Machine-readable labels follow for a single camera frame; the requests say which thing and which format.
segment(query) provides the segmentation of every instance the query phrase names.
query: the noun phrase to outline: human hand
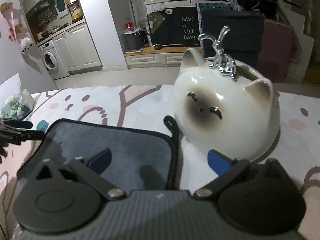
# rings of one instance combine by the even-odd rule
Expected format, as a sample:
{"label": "human hand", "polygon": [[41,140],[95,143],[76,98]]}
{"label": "human hand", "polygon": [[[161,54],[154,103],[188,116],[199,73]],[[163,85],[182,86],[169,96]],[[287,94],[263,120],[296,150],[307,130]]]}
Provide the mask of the human hand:
{"label": "human hand", "polygon": [[9,146],[8,143],[0,141],[0,164],[2,163],[2,157],[6,158],[8,156],[8,153],[4,148],[7,148]]}

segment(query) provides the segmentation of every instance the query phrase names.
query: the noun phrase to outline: chalkboard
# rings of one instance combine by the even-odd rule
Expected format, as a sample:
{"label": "chalkboard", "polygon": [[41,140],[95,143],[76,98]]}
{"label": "chalkboard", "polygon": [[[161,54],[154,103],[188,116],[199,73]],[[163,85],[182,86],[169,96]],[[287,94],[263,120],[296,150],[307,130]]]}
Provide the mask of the chalkboard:
{"label": "chalkboard", "polygon": [[148,20],[154,22],[151,28],[152,45],[200,45],[197,39],[199,22],[196,7],[166,8],[150,13]]}

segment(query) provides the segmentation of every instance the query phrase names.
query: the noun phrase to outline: trash can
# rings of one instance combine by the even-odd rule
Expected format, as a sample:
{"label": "trash can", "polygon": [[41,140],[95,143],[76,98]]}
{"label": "trash can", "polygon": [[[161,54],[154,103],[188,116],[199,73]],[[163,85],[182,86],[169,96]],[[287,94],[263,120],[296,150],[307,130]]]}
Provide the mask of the trash can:
{"label": "trash can", "polygon": [[144,39],[141,35],[141,28],[135,28],[134,30],[124,30],[124,37],[129,50],[139,50],[142,48]]}

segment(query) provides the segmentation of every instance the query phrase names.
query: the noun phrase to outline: ceramic cat head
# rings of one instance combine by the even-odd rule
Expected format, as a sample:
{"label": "ceramic cat head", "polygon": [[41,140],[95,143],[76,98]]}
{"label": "ceramic cat head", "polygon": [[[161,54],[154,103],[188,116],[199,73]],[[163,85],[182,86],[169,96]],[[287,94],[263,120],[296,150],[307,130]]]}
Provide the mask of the ceramic cat head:
{"label": "ceramic cat head", "polygon": [[209,68],[212,62],[196,49],[187,49],[173,89],[175,119],[196,147],[255,160],[276,138],[279,102],[269,79],[235,63],[236,81]]}

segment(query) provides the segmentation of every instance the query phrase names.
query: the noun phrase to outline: drawer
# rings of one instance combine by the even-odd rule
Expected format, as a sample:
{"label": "drawer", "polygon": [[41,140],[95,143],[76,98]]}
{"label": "drawer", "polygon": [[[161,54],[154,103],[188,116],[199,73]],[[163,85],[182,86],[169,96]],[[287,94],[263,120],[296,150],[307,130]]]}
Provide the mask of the drawer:
{"label": "drawer", "polygon": [[160,59],[162,64],[181,64],[183,52],[180,53],[161,53]]}
{"label": "drawer", "polygon": [[148,54],[125,57],[128,65],[143,65],[160,63],[159,54]]}

